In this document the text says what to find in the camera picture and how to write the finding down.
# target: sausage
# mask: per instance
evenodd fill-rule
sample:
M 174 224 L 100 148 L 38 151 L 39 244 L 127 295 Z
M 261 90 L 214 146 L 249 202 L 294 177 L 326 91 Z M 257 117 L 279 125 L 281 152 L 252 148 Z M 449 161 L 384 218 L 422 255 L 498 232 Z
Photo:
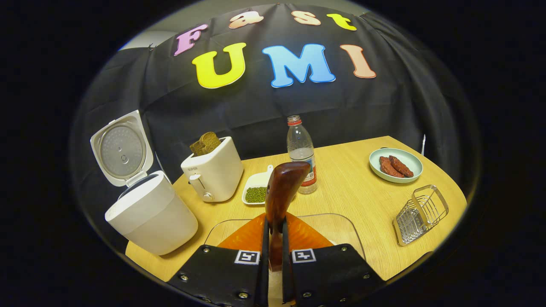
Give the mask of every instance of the sausage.
M 398 178 L 404 178 L 404 175 L 393 168 L 393 166 L 390 164 L 389 158 L 379 157 L 379 163 L 381 164 L 381 171 L 385 174 Z
M 395 156 L 389 156 L 390 164 L 396 169 L 398 172 L 403 173 L 406 177 L 413 177 L 413 172 L 410 171 L 410 169 L 402 163 L 398 158 Z

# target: wooden table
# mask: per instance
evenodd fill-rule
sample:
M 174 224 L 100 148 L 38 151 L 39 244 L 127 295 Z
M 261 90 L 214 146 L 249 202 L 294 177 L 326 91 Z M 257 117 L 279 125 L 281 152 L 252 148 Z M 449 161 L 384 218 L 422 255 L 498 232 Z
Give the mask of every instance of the wooden table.
M 381 147 L 408 151 L 423 163 L 423 173 L 409 184 L 394 184 L 379 178 L 370 168 L 369 155 Z M 366 261 L 383 280 L 398 274 L 428 251 L 433 251 L 457 225 L 466 208 L 466 198 L 457 184 L 438 166 L 392 137 L 380 137 L 315 148 L 318 189 L 309 195 L 297 194 L 288 212 L 296 215 L 336 213 L 349 218 L 358 233 Z M 287 153 L 244 160 L 245 167 L 233 197 L 221 203 L 205 203 L 188 184 L 185 176 L 173 185 L 199 221 L 195 236 L 164 255 L 155 256 L 129 242 L 125 254 L 142 268 L 168 281 L 204 244 L 210 230 L 230 219 L 252 219 L 264 206 L 248 206 L 241 201 L 246 180 L 267 166 L 289 162 Z M 394 217 L 411 198 L 413 190 L 434 184 L 449 205 L 449 214 L 431 231 L 407 246 L 399 246 L 392 225 Z

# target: bottle label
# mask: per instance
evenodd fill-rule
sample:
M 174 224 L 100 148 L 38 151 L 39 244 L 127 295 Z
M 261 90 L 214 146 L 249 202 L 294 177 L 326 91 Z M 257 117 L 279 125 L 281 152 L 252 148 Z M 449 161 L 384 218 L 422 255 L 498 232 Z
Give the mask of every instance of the bottle label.
M 305 177 L 305 180 L 301 184 L 301 186 L 310 186 L 314 184 L 315 182 L 317 182 L 317 166 L 315 165 L 315 162 L 314 162 L 314 154 L 305 160 L 296 160 L 296 159 L 291 159 L 291 160 L 292 162 L 303 161 L 311 165 L 311 170 L 309 170 L 309 173 L 307 174 L 307 177 Z

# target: wire basket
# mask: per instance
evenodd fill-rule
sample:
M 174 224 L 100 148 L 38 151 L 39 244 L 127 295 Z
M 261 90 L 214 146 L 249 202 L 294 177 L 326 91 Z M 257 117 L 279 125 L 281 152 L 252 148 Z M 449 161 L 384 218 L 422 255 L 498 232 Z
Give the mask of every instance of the wire basket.
M 446 200 L 435 185 L 416 189 L 413 191 L 412 198 L 407 201 L 393 221 L 398 244 L 405 246 L 419 239 L 448 213 Z

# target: plastic bottle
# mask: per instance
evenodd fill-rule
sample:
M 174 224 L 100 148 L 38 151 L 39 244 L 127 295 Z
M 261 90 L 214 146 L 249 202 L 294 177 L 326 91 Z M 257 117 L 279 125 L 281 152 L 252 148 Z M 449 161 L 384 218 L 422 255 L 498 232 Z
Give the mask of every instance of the plastic bottle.
M 309 132 L 302 126 L 299 115 L 288 117 L 288 127 L 286 144 L 290 160 L 305 161 L 311 165 L 311 170 L 298 192 L 301 194 L 313 193 L 317 189 L 317 166 L 314 161 L 313 141 Z

